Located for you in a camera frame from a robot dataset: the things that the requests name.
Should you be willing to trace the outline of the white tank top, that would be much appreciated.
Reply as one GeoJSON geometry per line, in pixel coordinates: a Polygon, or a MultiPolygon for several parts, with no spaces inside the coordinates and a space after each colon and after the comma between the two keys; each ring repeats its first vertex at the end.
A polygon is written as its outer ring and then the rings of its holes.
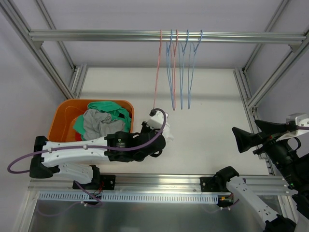
{"type": "Polygon", "coordinates": [[[172,142],[174,140],[174,136],[171,133],[170,125],[167,122],[165,123],[162,135],[165,138],[166,143],[172,142]]]}

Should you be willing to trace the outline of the grey tank top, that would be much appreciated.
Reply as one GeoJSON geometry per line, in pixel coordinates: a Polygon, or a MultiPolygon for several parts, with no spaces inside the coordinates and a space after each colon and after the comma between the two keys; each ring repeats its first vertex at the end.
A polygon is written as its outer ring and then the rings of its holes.
{"type": "Polygon", "coordinates": [[[125,131],[125,123],[119,119],[112,119],[109,113],[102,113],[95,109],[89,109],[83,114],[83,138],[85,140],[97,139],[114,134],[118,131],[125,131]]]}

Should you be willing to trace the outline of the green tank top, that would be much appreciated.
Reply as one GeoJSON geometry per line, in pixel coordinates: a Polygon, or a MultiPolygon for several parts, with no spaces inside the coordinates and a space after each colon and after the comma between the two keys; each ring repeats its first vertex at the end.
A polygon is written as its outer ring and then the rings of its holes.
{"type": "MultiPolygon", "coordinates": [[[[120,106],[119,104],[113,101],[93,101],[88,104],[87,110],[89,109],[95,109],[102,113],[109,113],[112,115],[112,119],[119,119],[124,121],[125,123],[124,132],[130,132],[132,119],[130,117],[129,111],[120,106]]],[[[84,122],[83,114],[77,117],[73,125],[73,129],[79,132],[82,135],[82,138],[85,132],[85,130],[83,129],[83,122],[84,122]]]]}

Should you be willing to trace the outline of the red tank top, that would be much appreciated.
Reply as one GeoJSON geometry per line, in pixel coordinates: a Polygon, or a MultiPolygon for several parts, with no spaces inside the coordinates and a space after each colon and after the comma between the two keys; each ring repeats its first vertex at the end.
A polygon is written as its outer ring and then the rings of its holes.
{"type": "Polygon", "coordinates": [[[82,135],[79,132],[75,131],[75,141],[82,141],[82,140],[83,140],[82,135]]]}

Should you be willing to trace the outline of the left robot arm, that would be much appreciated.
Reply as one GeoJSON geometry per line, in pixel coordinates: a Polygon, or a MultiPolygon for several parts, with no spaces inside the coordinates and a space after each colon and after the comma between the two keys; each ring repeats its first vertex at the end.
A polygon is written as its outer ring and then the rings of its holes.
{"type": "Polygon", "coordinates": [[[119,131],[87,141],[57,143],[38,136],[29,176],[48,179],[57,175],[72,179],[85,189],[96,189],[102,182],[96,163],[142,162],[147,156],[160,156],[165,146],[160,130],[150,129],[146,123],[141,132],[119,131]]]}

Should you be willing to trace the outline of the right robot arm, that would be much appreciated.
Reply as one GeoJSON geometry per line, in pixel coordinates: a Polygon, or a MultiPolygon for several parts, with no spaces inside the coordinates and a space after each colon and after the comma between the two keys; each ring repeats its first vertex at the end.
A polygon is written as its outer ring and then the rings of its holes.
{"type": "Polygon", "coordinates": [[[218,192],[230,192],[233,201],[239,200],[259,222],[265,232],[307,232],[309,230],[309,156],[298,156],[299,136],[308,133],[306,114],[290,115],[285,123],[256,120],[259,133],[232,128],[240,153],[252,147],[254,154],[266,154],[280,172],[280,177],[256,179],[262,190],[248,184],[245,177],[231,166],[219,170],[208,182],[218,192]],[[259,194],[286,195],[296,204],[295,217],[288,218],[268,206],[259,194]]]}

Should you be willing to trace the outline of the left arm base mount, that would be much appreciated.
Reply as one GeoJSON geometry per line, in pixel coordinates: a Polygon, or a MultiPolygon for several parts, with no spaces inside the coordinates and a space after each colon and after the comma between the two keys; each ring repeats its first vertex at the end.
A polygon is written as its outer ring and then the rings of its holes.
{"type": "Polygon", "coordinates": [[[90,183],[80,184],[85,190],[114,190],[116,176],[112,174],[100,174],[90,183]]]}

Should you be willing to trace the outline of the pink hanger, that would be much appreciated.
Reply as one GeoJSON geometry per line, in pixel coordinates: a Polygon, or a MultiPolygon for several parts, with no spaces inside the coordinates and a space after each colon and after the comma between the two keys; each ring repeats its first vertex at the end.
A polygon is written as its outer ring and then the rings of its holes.
{"type": "Polygon", "coordinates": [[[156,77],[155,77],[153,109],[155,108],[156,98],[157,98],[157,88],[158,88],[159,70],[160,70],[161,53],[162,53],[162,35],[163,35],[162,30],[160,30],[160,41],[159,41],[158,60],[157,60],[156,77]]]}
{"type": "Polygon", "coordinates": [[[178,30],[175,30],[175,42],[172,42],[172,109],[173,111],[176,110],[176,53],[177,53],[177,46],[178,46],[178,30]]]}

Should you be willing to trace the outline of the blue hanger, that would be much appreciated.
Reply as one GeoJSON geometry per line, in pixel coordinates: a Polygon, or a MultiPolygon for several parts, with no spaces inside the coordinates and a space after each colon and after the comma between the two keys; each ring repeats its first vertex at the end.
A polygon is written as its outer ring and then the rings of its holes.
{"type": "Polygon", "coordinates": [[[171,64],[171,46],[172,46],[172,40],[173,40],[173,30],[170,30],[170,36],[169,41],[166,42],[166,70],[167,70],[167,78],[169,83],[169,90],[170,90],[170,99],[171,99],[171,106],[173,111],[175,111],[175,97],[174,97],[174,84],[173,84],[173,78],[172,78],[172,64],[171,64]]]}
{"type": "Polygon", "coordinates": [[[195,72],[195,59],[198,47],[201,43],[203,38],[203,30],[200,31],[200,37],[197,43],[191,42],[190,43],[190,50],[189,50],[189,64],[188,64],[188,76],[187,76],[187,106],[188,109],[191,108],[191,100],[192,100],[192,86],[193,86],[193,78],[195,72]]]}
{"type": "Polygon", "coordinates": [[[179,60],[179,78],[180,78],[180,104],[183,109],[183,76],[184,76],[184,56],[189,40],[189,30],[186,31],[185,44],[179,43],[178,46],[178,60],[179,60]]]}

